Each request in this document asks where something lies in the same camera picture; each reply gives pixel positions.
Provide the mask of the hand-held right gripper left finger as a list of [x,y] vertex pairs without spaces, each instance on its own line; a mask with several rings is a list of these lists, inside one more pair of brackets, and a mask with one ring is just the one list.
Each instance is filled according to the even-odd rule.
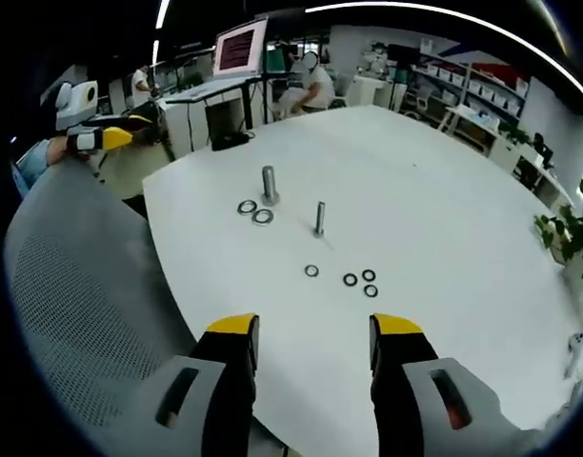
[[246,456],[256,397],[259,317],[211,323],[137,390],[139,456]]

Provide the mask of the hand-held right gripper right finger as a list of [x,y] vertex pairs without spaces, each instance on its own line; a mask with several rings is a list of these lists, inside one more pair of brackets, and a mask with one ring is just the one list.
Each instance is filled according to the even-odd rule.
[[525,433],[496,393],[453,358],[441,358],[422,328],[370,317],[371,398],[381,456],[521,456]]

